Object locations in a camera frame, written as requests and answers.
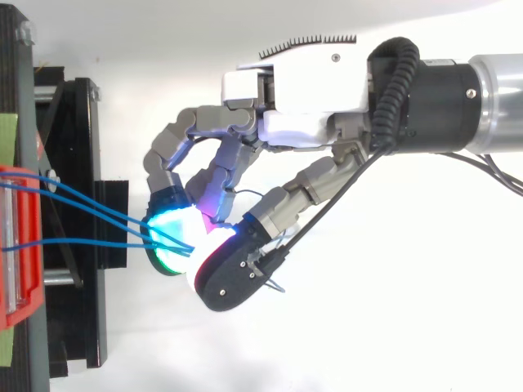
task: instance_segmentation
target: green tape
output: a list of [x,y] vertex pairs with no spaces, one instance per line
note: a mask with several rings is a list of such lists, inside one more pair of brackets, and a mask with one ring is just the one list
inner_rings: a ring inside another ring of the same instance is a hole
[[14,166],[18,114],[0,113],[0,165]]
[[10,368],[13,359],[13,341],[15,329],[9,328],[0,331],[0,368]]
[[[0,165],[14,166],[18,114],[0,113]],[[0,331],[0,367],[10,367],[15,329]]]

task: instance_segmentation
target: metal rod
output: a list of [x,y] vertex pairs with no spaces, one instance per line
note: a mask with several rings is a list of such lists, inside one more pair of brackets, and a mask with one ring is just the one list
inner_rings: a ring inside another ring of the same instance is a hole
[[56,86],[36,86],[34,88],[34,102],[37,104],[48,104],[55,95]]
[[43,271],[43,282],[46,286],[73,285],[73,275],[68,269],[46,269]]

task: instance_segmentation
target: silver metal cylinder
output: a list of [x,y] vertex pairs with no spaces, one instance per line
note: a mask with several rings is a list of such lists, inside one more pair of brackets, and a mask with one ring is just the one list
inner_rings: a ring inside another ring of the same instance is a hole
[[480,55],[469,63],[481,84],[481,117],[467,149],[523,152],[523,55]]
[[46,269],[43,271],[43,283],[46,286],[66,286],[74,284],[68,269]]
[[36,86],[34,88],[34,101],[37,104],[48,104],[55,95],[56,86]]

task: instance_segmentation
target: black cable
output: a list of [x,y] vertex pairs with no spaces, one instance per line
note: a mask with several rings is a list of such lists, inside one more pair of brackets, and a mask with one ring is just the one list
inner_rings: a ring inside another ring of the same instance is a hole
[[370,158],[367,162],[365,162],[363,165],[358,167],[358,169],[355,171],[355,173],[352,175],[352,177],[344,184],[344,186],[329,200],[327,204],[325,204],[325,207],[323,207],[320,212],[318,212],[316,215],[312,217],[311,220],[307,222],[303,228],[298,231],[294,237],[290,239],[290,241],[287,243],[287,245],[284,245],[285,251],[288,252],[290,249],[297,244],[297,242],[303,238],[305,234],[311,230],[318,221],[325,216],[329,210],[334,207],[334,204],[336,204],[340,198],[343,197],[343,195],[346,193],[346,191],[349,190],[350,187],[352,187],[358,179],[361,177],[361,175],[372,166],[373,163],[375,163],[378,159],[380,159],[383,155],[389,154],[394,149],[394,145],[386,145],[380,148],[376,153]]
[[220,140],[220,138],[201,136],[201,137],[197,137],[196,139],[194,139],[194,143],[197,145],[198,143],[201,143],[202,141],[206,141],[206,140]]
[[499,177],[499,179],[507,186],[509,189],[512,189],[514,192],[518,193],[520,196],[523,196],[523,189],[520,188],[517,185],[514,185],[506,176],[505,173],[503,173],[498,165],[494,162],[492,157],[489,154],[485,155],[485,161],[490,166],[490,168],[496,173]]
[[[452,158],[452,159],[456,159],[458,161],[461,161],[461,162],[465,162],[465,163],[468,163],[469,165],[472,165],[473,167],[476,167],[478,169],[480,169],[481,171],[485,172],[486,174],[488,174],[489,176],[491,176],[492,178],[494,178],[499,184],[507,187],[505,185],[505,183],[498,177],[496,176],[496,173],[492,170],[492,168],[490,168],[488,165],[485,165],[484,163],[481,163],[481,162],[477,162],[475,159],[472,159],[472,158],[468,158],[468,157],[464,157],[462,155],[459,155],[459,154],[455,154],[455,153],[438,153],[437,155],[443,155],[444,157],[448,157],[448,158]],[[508,178],[510,179],[510,181],[518,184],[518,185],[523,185],[523,181],[520,181],[518,180],[517,178],[513,177],[513,176],[510,176],[508,175],[507,173],[504,173],[503,174]],[[512,192],[514,192],[515,194],[517,194],[518,196],[523,196],[522,194],[520,194],[520,192],[514,190],[512,187],[508,187]]]
[[381,43],[370,54],[368,61],[379,57],[395,57],[397,61],[391,80],[372,114],[371,151],[396,142],[394,130],[401,106],[409,95],[410,84],[418,70],[419,49],[409,39],[396,37]]
[[241,194],[243,192],[248,192],[250,194],[257,194],[258,196],[260,197],[263,197],[263,194],[257,192],[256,190],[251,190],[251,189],[242,189],[242,190],[236,190],[235,193],[236,194]]

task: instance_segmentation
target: black coiled cable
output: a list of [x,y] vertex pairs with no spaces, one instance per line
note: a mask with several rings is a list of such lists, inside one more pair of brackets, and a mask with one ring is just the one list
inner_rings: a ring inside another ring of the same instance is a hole
[[384,145],[396,145],[394,126],[418,70],[419,49],[409,39],[396,37],[380,44],[370,54],[368,60],[371,61],[376,57],[395,57],[397,62],[391,81],[379,98],[373,113],[371,151],[380,149]]

